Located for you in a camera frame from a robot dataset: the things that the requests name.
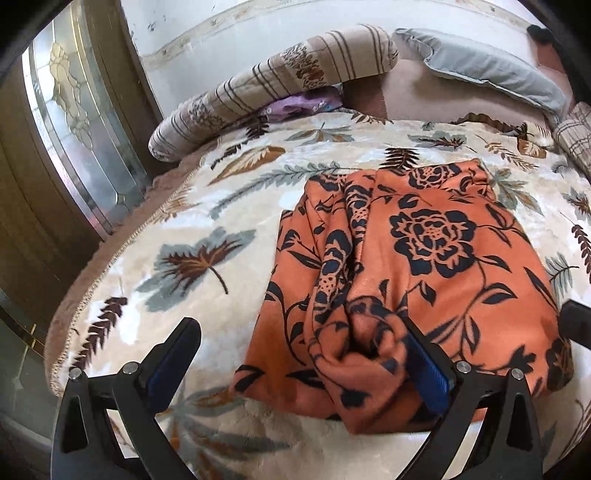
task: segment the wall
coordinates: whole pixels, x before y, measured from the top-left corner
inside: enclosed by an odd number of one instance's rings
[[[318,33],[357,23],[460,34],[537,64],[517,0],[121,0],[164,115]]]

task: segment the orange floral garment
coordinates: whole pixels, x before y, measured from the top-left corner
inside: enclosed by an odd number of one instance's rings
[[[310,179],[233,389],[352,433],[426,419],[405,370],[408,316],[452,360],[517,367],[539,395],[572,372],[547,274],[477,161]]]

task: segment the gray pillow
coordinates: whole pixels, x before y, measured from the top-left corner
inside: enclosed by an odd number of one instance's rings
[[[490,45],[436,30],[399,28],[396,33],[417,50],[437,76],[490,86],[544,110],[554,128],[568,100],[535,67]]]

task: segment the floral blanket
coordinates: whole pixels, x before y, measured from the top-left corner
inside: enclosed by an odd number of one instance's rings
[[[339,111],[224,134],[93,283],[51,369],[52,389],[63,390],[74,365],[96,376],[140,361],[192,316],[202,345],[157,420],[199,478],[395,478],[426,433],[352,436],[339,422],[278,413],[228,391],[265,297],[281,212],[294,208],[305,181],[319,173],[477,159],[529,236],[559,304],[591,305],[591,187],[564,155],[526,140],[551,144],[548,132],[531,129],[510,137],[470,122],[388,122]],[[571,373],[560,351],[545,359],[555,379]],[[591,420],[591,352],[573,344],[573,357],[573,380],[536,400],[546,469]],[[528,372],[535,360],[516,351],[510,366]],[[550,391],[562,386],[548,382]],[[121,419],[114,414],[112,422],[133,455]],[[461,471],[478,427],[449,476]]]

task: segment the purple cloth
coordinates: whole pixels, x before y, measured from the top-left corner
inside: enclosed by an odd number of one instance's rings
[[[274,123],[296,115],[331,112],[341,106],[343,101],[335,87],[320,87],[277,100],[261,108],[258,116],[266,116],[268,122]]]

